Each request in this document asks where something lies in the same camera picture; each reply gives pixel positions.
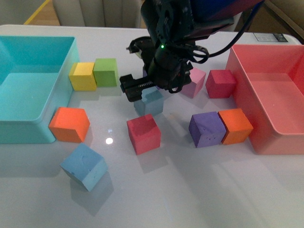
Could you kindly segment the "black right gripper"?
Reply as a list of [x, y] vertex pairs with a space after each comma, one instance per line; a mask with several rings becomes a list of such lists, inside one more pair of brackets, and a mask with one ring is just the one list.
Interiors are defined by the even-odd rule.
[[145, 36], [131, 41], [127, 50], [143, 60], [147, 74], [139, 79], [131, 74], [119, 78], [121, 90], [129, 102], [141, 100], [143, 90], [153, 86], [174, 94], [191, 83], [189, 44], [154, 43], [151, 37]]

